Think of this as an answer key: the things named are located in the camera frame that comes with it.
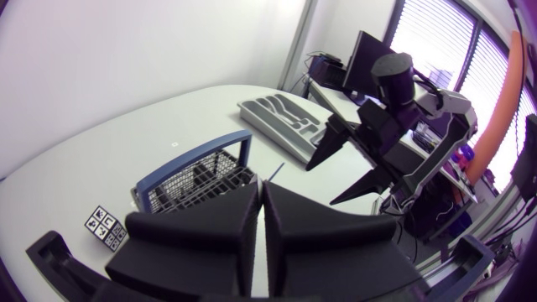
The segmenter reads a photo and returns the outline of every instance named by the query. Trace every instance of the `window blinds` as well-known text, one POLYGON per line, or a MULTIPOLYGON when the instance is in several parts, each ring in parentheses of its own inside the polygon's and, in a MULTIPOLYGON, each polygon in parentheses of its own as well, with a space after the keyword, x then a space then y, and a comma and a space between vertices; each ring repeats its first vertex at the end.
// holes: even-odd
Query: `window blinds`
POLYGON ((453 90, 461 74, 474 21, 445 0, 407 0, 390 47, 412 56, 414 67, 453 90))
MULTIPOLYGON (((453 90, 467 57, 477 21, 449 0, 406 0, 391 48, 412 55, 415 69, 436 85, 453 90)), ((476 110, 479 131, 469 142, 474 146, 493 114, 507 71, 507 57, 485 30, 477 46, 460 93, 476 110)), ((535 113, 528 89, 520 101, 519 151, 524 146, 526 116, 535 113)), ((517 159, 515 122, 511 124, 489 169, 496 176, 496 188, 503 190, 517 159)))
MULTIPOLYGON (((508 58, 497 47, 490 36, 482 31, 467 77, 461 88, 461 94, 467 97, 476 110, 478 132, 470 140, 474 146, 481 137, 482 132, 490 122, 496 106, 503 80, 507 72, 508 58)), ((519 152, 524 146, 526 116, 535 113, 534 103, 527 88, 523 89, 519 108, 519 152)), ((503 190, 511 180, 511 169, 517 160, 517 143, 515 133, 515 119, 509 126, 502 144, 488 168, 496 176, 494 186, 503 190)))

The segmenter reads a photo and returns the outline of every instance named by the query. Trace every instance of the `wire basket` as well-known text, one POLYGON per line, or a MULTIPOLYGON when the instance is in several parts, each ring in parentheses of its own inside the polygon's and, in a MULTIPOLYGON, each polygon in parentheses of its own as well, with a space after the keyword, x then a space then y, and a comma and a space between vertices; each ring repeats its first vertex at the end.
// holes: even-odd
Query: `wire basket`
POLYGON ((237 131, 182 154, 140 180, 131 190, 134 201, 146 213, 180 211, 249 184, 251 139, 248 130, 237 131), (238 142, 236 159, 223 148, 238 142))

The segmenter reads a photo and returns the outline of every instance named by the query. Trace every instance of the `table surface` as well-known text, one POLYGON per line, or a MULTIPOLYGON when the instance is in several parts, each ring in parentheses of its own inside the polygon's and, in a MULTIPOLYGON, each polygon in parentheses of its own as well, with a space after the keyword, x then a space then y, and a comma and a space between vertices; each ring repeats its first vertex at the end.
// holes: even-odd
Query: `table surface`
MULTIPOLYGON (((217 86, 157 102, 102 123, 30 160, 0 183, 0 257, 28 300, 60 300, 25 253, 56 230, 73 256, 105 276, 113 253, 84 224, 101 205, 120 221, 137 209, 130 189, 162 164, 213 138, 241 129, 253 133, 248 166, 266 180, 321 204, 372 167, 349 143, 310 172, 239 117, 239 101, 280 93, 325 121, 331 113, 298 96, 257 86, 217 86)), ((227 150, 238 155, 238 145, 227 150)), ((332 208, 369 215, 377 195, 332 208)), ((267 296, 264 213, 260 212, 253 295, 267 296)))
MULTIPOLYGON (((360 118, 357 115, 359 106, 353 103, 349 98, 341 91, 336 91, 330 88, 319 85, 316 81, 311 81, 310 89, 315 89, 317 94, 324 98, 324 102, 328 103, 328 106, 334 109, 334 112, 345 118, 348 122, 360 123, 360 118)), ((412 140, 412 130, 409 130, 400 140, 402 144, 414 150, 421 158, 425 159, 429 155, 425 150, 420 148, 412 140)), ((474 202, 477 202, 475 195, 468 189, 468 187, 461 181, 456 180, 451 174, 449 174, 444 168, 441 168, 442 175, 444 175, 453 185, 468 196, 468 198, 474 202)))

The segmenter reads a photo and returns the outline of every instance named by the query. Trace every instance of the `window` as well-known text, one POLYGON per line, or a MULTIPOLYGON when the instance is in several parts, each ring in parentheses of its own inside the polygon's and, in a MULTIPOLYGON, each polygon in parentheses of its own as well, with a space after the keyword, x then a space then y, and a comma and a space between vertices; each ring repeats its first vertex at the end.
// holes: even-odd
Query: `window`
MULTIPOLYGON (((459 91, 472 102, 479 131, 493 114, 507 71, 508 48, 486 22, 458 0, 397 0, 384 42, 412 55, 414 67, 439 87, 459 91)), ((536 113, 526 86, 520 98, 518 148, 524 146, 526 116, 536 113)), ((513 120, 488 168, 503 190, 517 159, 513 120)))
POLYGON ((390 47, 415 69, 453 90, 472 38, 473 20, 442 0, 407 0, 390 47))

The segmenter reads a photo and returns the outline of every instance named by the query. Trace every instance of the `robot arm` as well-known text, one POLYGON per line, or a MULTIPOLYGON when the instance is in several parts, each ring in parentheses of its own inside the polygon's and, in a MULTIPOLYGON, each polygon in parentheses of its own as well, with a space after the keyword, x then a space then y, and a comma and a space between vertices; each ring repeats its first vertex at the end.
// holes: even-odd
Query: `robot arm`
POLYGON ((412 59, 407 54, 385 55, 372 69, 378 85, 382 109, 366 102, 358 110, 362 124, 352 128, 337 114, 326 123, 321 140, 306 170, 313 169, 332 156, 350 140, 375 168, 341 193, 331 204, 337 204, 367 193, 382 193, 392 186, 391 194, 398 208, 411 206, 420 195, 423 185, 437 173, 447 159, 475 133, 477 116, 471 103, 461 94, 439 90, 432 83, 414 80, 412 59), (412 174, 402 175, 383 159, 383 156, 412 128, 421 113, 437 118, 451 113, 446 136, 435 151, 412 174))

